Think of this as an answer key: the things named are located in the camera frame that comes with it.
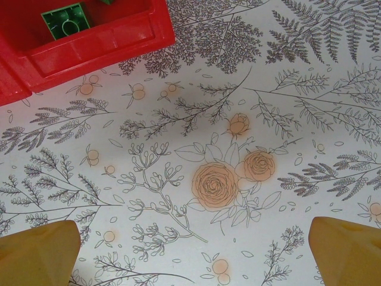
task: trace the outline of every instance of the green lego brick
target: green lego brick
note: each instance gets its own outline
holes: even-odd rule
[[[101,0],[103,3],[106,3],[107,5],[111,5],[115,0]]]
[[[90,28],[81,3],[41,14],[55,40]]]

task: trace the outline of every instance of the red toy box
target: red toy box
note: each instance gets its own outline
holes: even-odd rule
[[[0,0],[0,105],[174,43],[165,0],[85,0],[91,29],[54,40],[41,14],[78,0]]]

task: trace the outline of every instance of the floral pattern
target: floral pattern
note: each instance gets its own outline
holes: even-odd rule
[[[379,1],[167,2],[175,45],[0,108],[0,237],[74,220],[69,286],[322,285],[313,217],[381,228]]]

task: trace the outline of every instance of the yellow plastic object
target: yellow plastic object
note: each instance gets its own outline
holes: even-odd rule
[[[381,286],[381,229],[315,217],[308,240],[325,286]]]
[[[71,220],[0,238],[0,285],[67,286],[80,248]]]

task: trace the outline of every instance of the fern leaf drawing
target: fern leaf drawing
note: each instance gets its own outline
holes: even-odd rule
[[[330,58],[338,62],[339,42],[346,35],[346,42],[352,60],[357,63],[357,53],[363,38],[370,43],[374,52],[380,49],[381,0],[310,0],[309,7],[295,0],[282,0],[295,14],[287,18],[277,11],[273,15],[287,34],[270,31],[275,42],[267,42],[267,63],[275,63],[286,58],[294,62],[296,58],[309,63],[307,43],[317,59],[324,62],[326,51]]]

